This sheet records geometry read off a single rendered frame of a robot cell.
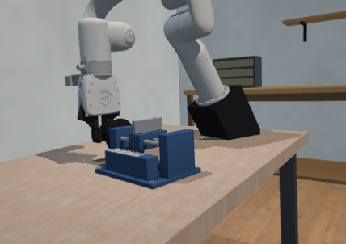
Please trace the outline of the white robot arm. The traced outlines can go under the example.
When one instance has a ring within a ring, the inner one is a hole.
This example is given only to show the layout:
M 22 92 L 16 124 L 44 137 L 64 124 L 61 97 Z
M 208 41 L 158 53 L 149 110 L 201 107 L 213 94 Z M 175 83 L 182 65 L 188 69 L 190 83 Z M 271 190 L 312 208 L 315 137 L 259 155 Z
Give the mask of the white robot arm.
M 134 45 L 133 29 L 122 22 L 108 22 L 108 12 L 122 0 L 90 0 L 78 22 L 81 74 L 112 73 L 111 52 L 125 51 Z M 169 17 L 164 34 L 177 52 L 195 90 L 199 106 L 225 98 L 230 88 L 222 85 L 207 48 L 199 40 L 214 29 L 210 0 L 161 0 L 168 10 L 188 5 L 187 10 Z M 101 19 L 99 19 L 101 18 Z M 198 39 L 197 39 L 198 38 Z M 192 41 L 193 40 L 193 41 Z

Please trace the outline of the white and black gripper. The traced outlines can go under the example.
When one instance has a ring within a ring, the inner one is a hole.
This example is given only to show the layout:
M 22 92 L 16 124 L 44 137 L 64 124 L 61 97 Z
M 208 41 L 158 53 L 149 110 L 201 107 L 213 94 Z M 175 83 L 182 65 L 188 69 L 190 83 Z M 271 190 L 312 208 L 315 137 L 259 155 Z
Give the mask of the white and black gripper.
M 102 124 L 100 127 L 99 115 Z M 106 132 L 108 125 L 119 115 L 120 94 L 115 75 L 93 73 L 79 76 L 77 119 L 89 124 L 93 142 L 105 141 L 101 136 L 101 129 Z

